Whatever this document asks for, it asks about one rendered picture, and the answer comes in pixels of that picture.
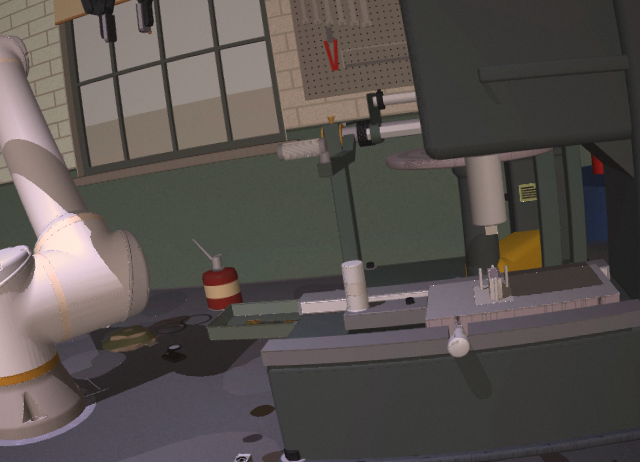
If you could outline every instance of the green wall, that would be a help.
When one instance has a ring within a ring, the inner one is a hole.
[[[289,139],[318,137],[318,128]],[[351,181],[364,261],[390,265],[464,256],[456,177],[451,170],[391,170],[388,155],[422,147],[420,136],[357,148]],[[126,229],[147,258],[152,288],[201,284],[222,253],[241,282],[340,274],[342,255],[330,180],[316,157],[275,154],[79,187],[90,211]],[[13,184],[0,186],[0,247],[36,237]]]

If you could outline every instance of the floor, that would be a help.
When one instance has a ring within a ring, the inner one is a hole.
[[[590,259],[606,260],[606,255],[606,244],[590,247]],[[428,267],[379,267],[367,272],[367,282],[411,282],[427,268],[437,280],[445,278],[444,273],[459,272],[461,263],[464,270],[463,259],[437,266],[427,263]],[[305,292],[341,286],[341,277],[334,276],[243,284],[242,291],[245,302],[257,302],[293,300]],[[201,287],[154,290],[137,316],[59,344],[62,363],[84,391],[88,407],[72,424],[47,436],[0,441],[0,462],[233,462],[238,454],[251,454],[254,462],[279,461],[282,434],[260,358],[266,341],[211,341],[205,327],[219,314],[208,309]],[[157,332],[157,344],[127,353],[102,350],[109,333],[133,325]],[[178,352],[185,356],[178,362],[162,358],[173,344],[179,344]],[[518,459],[477,460],[636,462],[640,440]]]

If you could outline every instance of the fire extinguisher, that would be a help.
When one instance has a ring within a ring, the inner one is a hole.
[[[233,267],[222,266],[222,254],[211,257],[206,250],[195,241],[200,250],[213,262],[213,269],[202,274],[204,293],[207,305],[211,310],[224,310],[231,304],[242,302],[238,273]]]

